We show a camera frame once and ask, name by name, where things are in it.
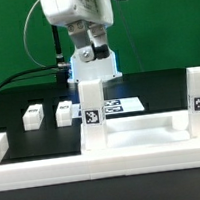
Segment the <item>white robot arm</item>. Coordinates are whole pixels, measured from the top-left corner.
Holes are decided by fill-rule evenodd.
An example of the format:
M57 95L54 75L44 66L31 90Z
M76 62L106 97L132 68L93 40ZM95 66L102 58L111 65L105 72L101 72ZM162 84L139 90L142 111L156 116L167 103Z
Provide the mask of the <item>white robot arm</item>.
M121 77L106 30L113 25L111 0L40 0L46 19L68 30L75 50L68 83Z

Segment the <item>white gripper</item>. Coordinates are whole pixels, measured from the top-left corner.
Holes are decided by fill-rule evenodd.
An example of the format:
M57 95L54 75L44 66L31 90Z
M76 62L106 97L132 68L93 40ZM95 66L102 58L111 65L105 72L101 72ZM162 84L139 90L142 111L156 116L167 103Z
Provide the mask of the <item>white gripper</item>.
M107 33L103 25L113 23L110 0L40 0L42 11L51 25L65 27L75 45L75 51L83 62L98 60L110 56ZM87 22L94 25L89 30Z

